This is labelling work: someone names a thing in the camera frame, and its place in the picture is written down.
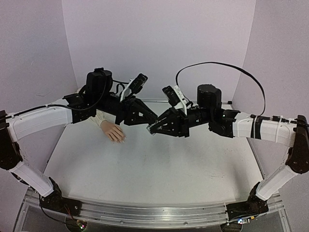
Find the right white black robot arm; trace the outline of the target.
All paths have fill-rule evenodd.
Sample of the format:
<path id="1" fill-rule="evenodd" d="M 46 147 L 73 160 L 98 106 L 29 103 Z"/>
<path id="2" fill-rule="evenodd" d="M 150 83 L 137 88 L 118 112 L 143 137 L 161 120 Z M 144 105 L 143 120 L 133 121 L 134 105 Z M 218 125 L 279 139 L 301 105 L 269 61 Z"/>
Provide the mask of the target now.
<path id="1" fill-rule="evenodd" d="M 197 105 L 188 107 L 178 86 L 163 88 L 171 108 L 148 126 L 151 134 L 188 137 L 192 127 L 207 124 L 209 131 L 228 138 L 252 138 L 288 147 L 285 163 L 254 187 L 249 202 L 267 201 L 273 193 L 299 174 L 309 171 L 309 126 L 304 116 L 256 116 L 222 108 L 220 89 L 203 84 L 197 88 Z"/>

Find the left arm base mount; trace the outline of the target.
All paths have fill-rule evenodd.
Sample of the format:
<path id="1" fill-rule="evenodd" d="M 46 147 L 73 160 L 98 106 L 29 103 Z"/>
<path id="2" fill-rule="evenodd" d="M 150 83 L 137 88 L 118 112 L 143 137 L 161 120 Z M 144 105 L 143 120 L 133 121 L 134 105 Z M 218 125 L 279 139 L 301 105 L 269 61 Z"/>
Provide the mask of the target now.
<path id="1" fill-rule="evenodd" d="M 44 209 L 71 216 L 79 216 L 82 208 L 81 201 L 63 197 L 62 192 L 58 189 L 46 197 L 41 197 L 40 205 Z"/>

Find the clear nail polish bottle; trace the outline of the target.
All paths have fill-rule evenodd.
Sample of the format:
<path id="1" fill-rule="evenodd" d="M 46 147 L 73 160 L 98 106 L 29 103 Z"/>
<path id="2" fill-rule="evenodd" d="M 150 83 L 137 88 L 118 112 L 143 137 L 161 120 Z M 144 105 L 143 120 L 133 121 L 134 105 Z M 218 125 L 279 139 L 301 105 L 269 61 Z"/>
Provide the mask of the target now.
<path id="1" fill-rule="evenodd" d="M 160 129 L 161 128 L 161 126 L 159 125 L 159 121 L 158 120 L 156 120 L 154 123 L 152 123 L 152 124 L 149 124 L 147 127 L 146 127 L 146 129 L 147 129 L 147 131 L 151 134 L 151 135 L 154 135 L 154 134 L 156 134 L 156 130 L 158 130 L 158 129 Z"/>

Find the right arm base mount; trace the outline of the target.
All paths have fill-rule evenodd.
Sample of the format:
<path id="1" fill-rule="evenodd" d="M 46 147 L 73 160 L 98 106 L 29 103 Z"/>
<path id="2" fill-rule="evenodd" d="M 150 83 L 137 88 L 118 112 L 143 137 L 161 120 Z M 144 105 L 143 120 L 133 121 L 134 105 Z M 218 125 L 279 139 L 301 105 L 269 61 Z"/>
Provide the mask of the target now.
<path id="1" fill-rule="evenodd" d="M 255 193 L 250 194 L 246 201 L 229 203 L 226 206 L 228 222 L 258 216 L 268 211 L 267 201 L 260 199 Z"/>

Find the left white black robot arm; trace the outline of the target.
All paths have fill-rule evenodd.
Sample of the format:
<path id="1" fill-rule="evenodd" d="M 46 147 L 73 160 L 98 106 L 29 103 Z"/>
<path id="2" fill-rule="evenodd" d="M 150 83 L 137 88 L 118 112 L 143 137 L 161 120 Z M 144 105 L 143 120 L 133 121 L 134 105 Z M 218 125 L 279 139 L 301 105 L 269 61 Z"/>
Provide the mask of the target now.
<path id="1" fill-rule="evenodd" d="M 54 180 L 32 168 L 20 153 L 18 141 L 26 136 L 55 126 L 66 126 L 95 117 L 98 110 L 115 116 L 119 125 L 152 124 L 157 115 L 135 97 L 148 80 L 140 73 L 125 84 L 120 95 L 111 92 L 112 72 L 96 68 L 88 73 L 86 84 L 78 93 L 64 96 L 54 103 L 19 113 L 0 113 L 0 167 L 34 188 L 55 211 L 65 207 L 65 200 Z"/>

